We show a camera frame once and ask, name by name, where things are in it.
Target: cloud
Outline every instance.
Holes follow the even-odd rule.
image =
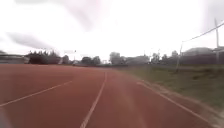
[[[19,4],[53,2],[64,6],[86,29],[90,30],[101,16],[101,0],[15,0]]]
[[[15,43],[36,48],[36,49],[53,49],[50,45],[43,43],[40,40],[37,40],[31,35],[19,34],[19,33],[7,33],[9,38],[11,38]]]

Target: tree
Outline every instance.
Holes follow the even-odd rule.
[[[63,64],[69,64],[69,57],[67,55],[63,56],[62,61]]]
[[[4,51],[0,50],[0,54],[6,54]]]
[[[99,56],[95,56],[93,59],[92,59],[92,63],[93,65],[98,65],[101,63],[100,61],[100,57]]]
[[[52,51],[50,54],[48,54],[46,51],[44,52],[36,52],[33,53],[30,52],[26,55],[26,57],[29,57],[29,63],[32,64],[58,64],[60,61],[60,57]]]
[[[167,60],[167,55],[166,54],[163,55],[162,60],[163,61],[166,61]]]
[[[177,53],[176,50],[172,52],[172,57],[174,57],[174,58],[177,58],[178,57],[178,53]]]
[[[160,58],[159,54],[153,53],[151,62],[158,63],[159,62],[159,58]]]
[[[92,59],[90,57],[83,57],[81,62],[86,65],[92,65]]]
[[[120,57],[120,53],[118,53],[118,52],[111,52],[110,53],[110,62],[113,65],[121,64],[122,63],[121,61],[122,61],[122,58]]]
[[[120,59],[119,59],[119,64],[123,65],[123,64],[126,64],[126,59],[124,56],[121,56]]]

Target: grass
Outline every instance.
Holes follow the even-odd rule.
[[[149,66],[128,67],[121,70],[197,99],[215,110],[224,109],[223,71],[194,67],[191,70],[180,69],[178,73],[175,73],[171,69]]]

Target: white lane line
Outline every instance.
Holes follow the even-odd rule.
[[[199,119],[201,119],[201,120],[207,122],[209,125],[212,126],[212,124],[211,124],[207,119],[203,118],[202,116],[198,115],[197,113],[193,112],[192,110],[190,110],[190,109],[184,107],[183,105],[181,105],[181,104],[179,104],[179,103],[173,101],[172,99],[170,99],[170,98],[164,96],[163,94],[161,94],[161,93],[159,93],[159,92],[157,92],[157,91],[151,89],[149,86],[145,85],[144,83],[142,83],[142,82],[137,82],[137,84],[138,84],[138,85],[142,85],[143,87],[145,87],[145,88],[151,90],[152,92],[156,93],[157,95],[161,96],[162,98],[168,100],[169,102],[171,102],[171,103],[175,104],[176,106],[178,106],[178,107],[184,109],[185,111],[191,113],[192,115],[198,117]]]
[[[63,83],[63,84],[59,84],[59,85],[53,86],[53,87],[51,87],[51,88],[48,88],[48,89],[45,89],[45,90],[42,90],[42,91],[39,91],[39,92],[30,94],[30,95],[27,95],[27,96],[24,96],[24,97],[21,97],[21,98],[18,98],[18,99],[15,99],[15,100],[12,100],[12,101],[3,103],[3,104],[0,104],[0,107],[4,107],[4,106],[6,106],[6,105],[9,105],[9,104],[12,104],[12,103],[15,103],[15,102],[18,102],[18,101],[21,101],[21,100],[30,98],[30,97],[32,97],[32,96],[35,96],[35,95],[38,95],[38,94],[41,94],[41,93],[44,93],[44,92],[47,92],[47,91],[50,91],[50,90],[52,90],[52,89],[55,89],[55,88],[58,88],[58,87],[60,87],[60,86],[69,84],[69,83],[71,83],[71,82],[72,82],[72,81],[68,81],[68,82],[65,82],[65,83]]]
[[[88,122],[89,122],[89,119],[90,119],[91,115],[93,114],[93,111],[94,111],[94,109],[96,108],[96,105],[97,105],[97,103],[98,103],[98,101],[99,101],[99,99],[100,99],[100,96],[101,96],[101,94],[102,94],[102,92],[103,92],[103,89],[104,89],[104,87],[105,87],[105,85],[106,85],[106,81],[107,81],[107,73],[105,72],[104,81],[103,81],[103,83],[102,83],[102,86],[101,86],[101,88],[100,88],[100,91],[99,91],[99,93],[98,93],[98,95],[97,95],[95,101],[93,102],[93,104],[92,104],[92,106],[91,106],[91,108],[90,108],[88,114],[87,114],[86,117],[84,118],[84,121],[82,122],[80,128],[86,128],[86,126],[87,126],[87,124],[88,124]]]

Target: track lane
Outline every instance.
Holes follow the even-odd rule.
[[[212,128],[130,77],[110,71],[87,128]]]
[[[71,81],[80,72],[66,66],[1,64],[0,104]]]
[[[80,127],[103,81],[103,71],[82,69],[68,85],[1,107],[0,123],[12,128]]]

